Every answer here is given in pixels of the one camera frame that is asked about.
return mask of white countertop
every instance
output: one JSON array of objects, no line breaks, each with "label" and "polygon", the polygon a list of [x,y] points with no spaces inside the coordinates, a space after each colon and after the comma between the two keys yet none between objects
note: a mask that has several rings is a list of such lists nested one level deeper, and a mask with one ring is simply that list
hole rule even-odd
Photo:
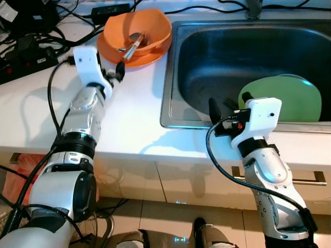
[{"label": "white countertop", "polygon": [[[299,11],[270,12],[265,18],[316,18]],[[209,19],[242,19],[243,13],[208,14]],[[204,14],[175,15],[174,20],[206,20]],[[71,40],[87,34],[89,28],[80,22],[60,26]],[[96,39],[88,44],[95,45]],[[115,66],[101,59],[106,69]],[[166,129],[160,125],[164,75],[167,56],[152,65],[126,69],[120,85],[114,88],[102,121],[96,156],[117,159],[138,159],[189,163],[209,163],[206,130]],[[0,85],[0,151],[46,153],[55,137],[55,129],[47,104],[47,82],[53,68]],[[58,119],[61,120],[70,100],[81,88],[75,67],[63,66],[55,75],[52,96]],[[275,143],[283,160],[293,169],[327,170],[331,168],[331,135],[274,132],[269,142]],[[230,138],[213,138],[215,155],[225,166],[238,164],[239,154],[231,149]]]}]

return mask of stainless steel sink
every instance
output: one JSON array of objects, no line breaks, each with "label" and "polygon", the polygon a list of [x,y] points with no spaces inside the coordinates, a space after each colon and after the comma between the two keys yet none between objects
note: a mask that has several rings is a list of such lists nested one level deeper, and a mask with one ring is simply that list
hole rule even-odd
[{"label": "stainless steel sink", "polygon": [[331,133],[331,21],[175,22],[169,50],[161,124],[208,128],[208,99],[223,116],[248,83],[297,74],[320,91],[319,122],[280,122],[276,131]]}]

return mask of power adapter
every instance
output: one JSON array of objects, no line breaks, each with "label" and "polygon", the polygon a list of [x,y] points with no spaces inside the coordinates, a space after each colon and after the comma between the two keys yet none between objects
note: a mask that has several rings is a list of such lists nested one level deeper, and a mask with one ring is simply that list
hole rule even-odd
[{"label": "power adapter", "polygon": [[105,7],[93,8],[91,19],[94,25],[105,24],[109,17],[130,12],[130,4],[116,4]]}]

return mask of orange plate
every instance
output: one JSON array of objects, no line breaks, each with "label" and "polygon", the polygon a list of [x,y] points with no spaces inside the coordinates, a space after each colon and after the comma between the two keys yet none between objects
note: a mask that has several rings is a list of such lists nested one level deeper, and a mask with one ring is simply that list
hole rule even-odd
[{"label": "orange plate", "polygon": [[[164,54],[167,53],[171,45],[172,37],[170,36],[161,45],[157,46],[150,54],[144,56],[133,56],[129,62],[125,62],[126,67],[139,67],[146,66],[159,60]],[[97,39],[97,47],[99,53],[109,62],[117,65],[121,61],[125,52],[119,53],[111,48],[104,39],[101,33]]]}]

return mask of green plate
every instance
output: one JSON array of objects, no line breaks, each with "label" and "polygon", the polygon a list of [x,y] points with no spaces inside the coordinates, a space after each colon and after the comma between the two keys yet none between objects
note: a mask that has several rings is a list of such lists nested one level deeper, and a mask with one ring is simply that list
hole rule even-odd
[{"label": "green plate", "polygon": [[240,92],[238,103],[245,108],[242,94],[254,98],[275,97],[282,101],[279,121],[319,121],[322,98],[319,90],[307,80],[291,76],[271,76],[247,84]]}]

